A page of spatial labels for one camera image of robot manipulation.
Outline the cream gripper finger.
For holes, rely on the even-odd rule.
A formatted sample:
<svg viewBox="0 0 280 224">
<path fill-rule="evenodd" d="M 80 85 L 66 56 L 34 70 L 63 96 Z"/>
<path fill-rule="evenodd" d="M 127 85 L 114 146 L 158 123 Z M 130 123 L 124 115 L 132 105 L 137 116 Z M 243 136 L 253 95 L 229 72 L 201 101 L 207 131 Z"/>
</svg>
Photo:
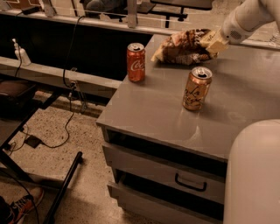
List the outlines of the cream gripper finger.
<svg viewBox="0 0 280 224">
<path fill-rule="evenodd" d="M 208 41 L 208 46 L 206 50 L 209 53 L 219 53 L 226 50 L 227 48 L 228 48 L 228 41 L 226 39 L 219 38 L 219 39 L 210 39 Z"/>
<path fill-rule="evenodd" d="M 203 37 L 200 38 L 200 45 L 202 47 L 209 47 L 212 44 L 214 44 L 220 37 L 219 31 L 212 31 L 210 30 L 208 33 L 206 33 Z"/>
</svg>

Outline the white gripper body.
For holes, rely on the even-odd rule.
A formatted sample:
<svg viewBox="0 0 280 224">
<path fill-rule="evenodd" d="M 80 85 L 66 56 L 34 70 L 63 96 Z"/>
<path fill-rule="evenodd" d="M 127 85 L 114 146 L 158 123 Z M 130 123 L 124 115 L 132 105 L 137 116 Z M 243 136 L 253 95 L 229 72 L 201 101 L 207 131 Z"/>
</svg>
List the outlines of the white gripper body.
<svg viewBox="0 0 280 224">
<path fill-rule="evenodd" d="M 229 44 L 239 44 L 252 35 L 253 26 L 250 10 L 236 8 L 225 19 L 220 33 Z"/>
</svg>

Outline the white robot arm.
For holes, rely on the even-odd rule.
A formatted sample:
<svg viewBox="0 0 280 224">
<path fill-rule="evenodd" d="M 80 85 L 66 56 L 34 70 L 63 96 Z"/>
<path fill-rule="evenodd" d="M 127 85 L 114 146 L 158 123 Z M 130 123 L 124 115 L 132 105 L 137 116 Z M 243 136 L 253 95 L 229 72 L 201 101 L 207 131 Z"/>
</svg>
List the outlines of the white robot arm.
<svg viewBox="0 0 280 224">
<path fill-rule="evenodd" d="M 215 54 L 239 44 L 262 25 L 280 28 L 280 0 L 244 0 L 202 45 Z M 280 120 L 243 129 L 227 162 L 223 224 L 280 224 Z"/>
</svg>

